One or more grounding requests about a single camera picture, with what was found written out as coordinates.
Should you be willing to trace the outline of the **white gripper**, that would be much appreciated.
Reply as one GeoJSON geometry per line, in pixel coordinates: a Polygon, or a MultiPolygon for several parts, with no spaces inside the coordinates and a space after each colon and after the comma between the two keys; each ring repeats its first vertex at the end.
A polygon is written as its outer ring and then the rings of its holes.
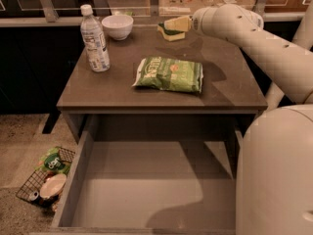
{"type": "Polygon", "coordinates": [[[164,27],[167,30],[177,30],[183,32],[187,32],[192,28],[198,34],[210,35],[212,33],[212,20],[214,13],[214,8],[201,8],[194,12],[192,19],[190,19],[189,16],[170,19],[164,22],[164,27]]]}

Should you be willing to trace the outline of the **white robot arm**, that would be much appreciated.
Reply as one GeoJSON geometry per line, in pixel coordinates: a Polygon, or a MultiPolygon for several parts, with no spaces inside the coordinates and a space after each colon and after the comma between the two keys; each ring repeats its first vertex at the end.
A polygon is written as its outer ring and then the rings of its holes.
{"type": "Polygon", "coordinates": [[[260,16],[235,4],[201,8],[164,26],[237,45],[293,101],[264,112],[243,138],[236,235],[313,235],[313,53],[266,31],[260,16]]]}

